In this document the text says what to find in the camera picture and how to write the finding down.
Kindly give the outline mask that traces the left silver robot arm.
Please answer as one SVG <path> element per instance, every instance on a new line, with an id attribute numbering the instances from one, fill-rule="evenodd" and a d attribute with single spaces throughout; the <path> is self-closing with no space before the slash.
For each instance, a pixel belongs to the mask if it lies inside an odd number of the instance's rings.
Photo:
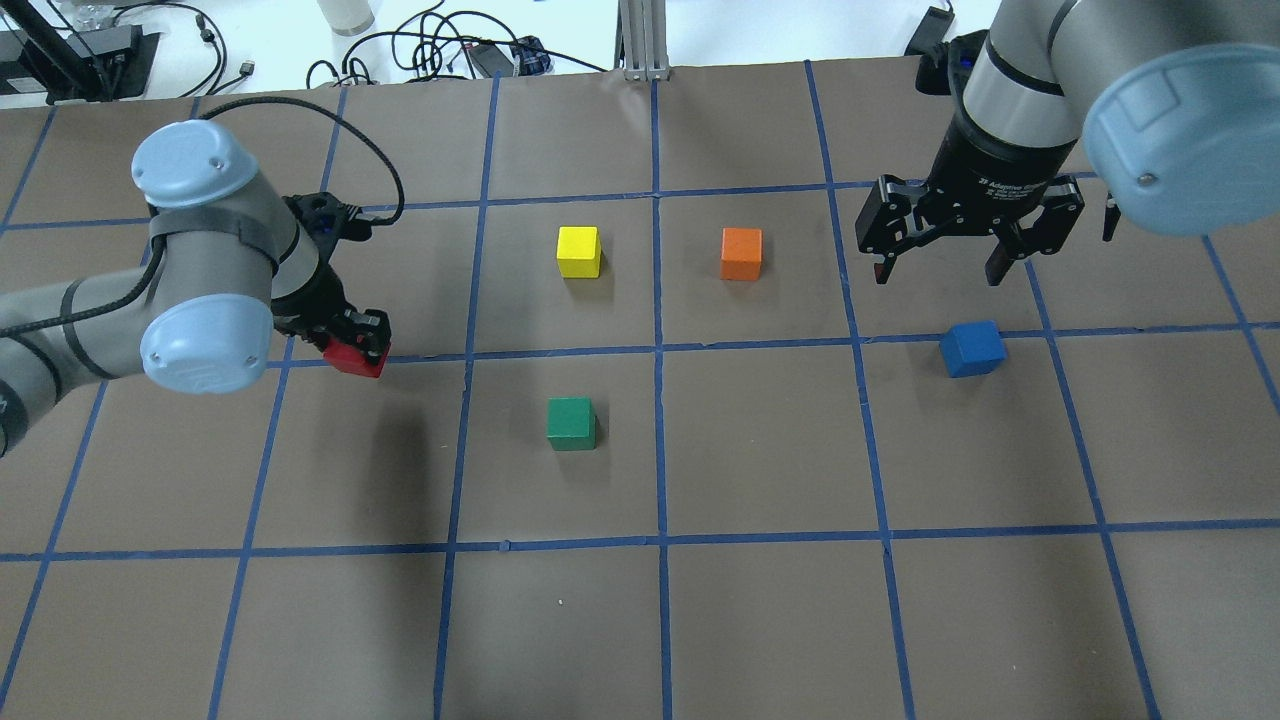
<path id="1" fill-rule="evenodd" d="M 73 389 L 146 375 L 184 395 L 228 395 L 268 369 L 273 337 L 298 337 L 339 372 L 376 378 L 387 313 L 357 309 L 332 266 L 384 217 L 334 195 L 279 195 L 214 120 L 173 123 L 136 150 L 148 260 L 3 296 L 3 451 Z"/>

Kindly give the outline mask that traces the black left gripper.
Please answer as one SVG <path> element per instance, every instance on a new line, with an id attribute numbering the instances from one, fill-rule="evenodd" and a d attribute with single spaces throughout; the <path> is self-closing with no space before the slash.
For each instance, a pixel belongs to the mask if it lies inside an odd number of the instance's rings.
<path id="1" fill-rule="evenodd" d="M 392 341 L 389 315 L 372 307 L 356 310 L 337 273 L 306 234 L 294 237 L 276 268 L 275 332 L 315 346 L 333 340 L 361 354 L 385 354 Z"/>

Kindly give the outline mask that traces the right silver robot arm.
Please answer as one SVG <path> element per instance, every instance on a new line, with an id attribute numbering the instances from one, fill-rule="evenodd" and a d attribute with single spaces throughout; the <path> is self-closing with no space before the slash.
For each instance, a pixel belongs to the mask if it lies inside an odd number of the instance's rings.
<path id="1" fill-rule="evenodd" d="M 1212 234 L 1277 213 L 1275 1 L 1004 1 L 988 29 L 925 50 L 920 94 L 954 114 L 920 184 L 882 176 L 855 222 L 886 284 L 946 237 L 992 237 L 986 281 L 1065 245 L 1085 200 L 1082 146 L 1105 182 L 1103 238 L 1128 219 Z"/>

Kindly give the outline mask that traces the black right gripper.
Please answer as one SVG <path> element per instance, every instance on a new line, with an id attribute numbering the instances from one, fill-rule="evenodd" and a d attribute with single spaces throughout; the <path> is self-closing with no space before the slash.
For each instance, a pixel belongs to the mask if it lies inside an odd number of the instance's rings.
<path id="1" fill-rule="evenodd" d="M 986 261 L 992 287 L 1016 261 L 1057 254 L 1085 208 L 1078 182 L 1060 170 L 1073 147 L 1014 145 L 956 111 L 927 178 L 881 177 L 858 213 L 858 249 L 878 258 L 876 283 L 890 282 L 905 252 L 946 236 L 996 237 Z"/>

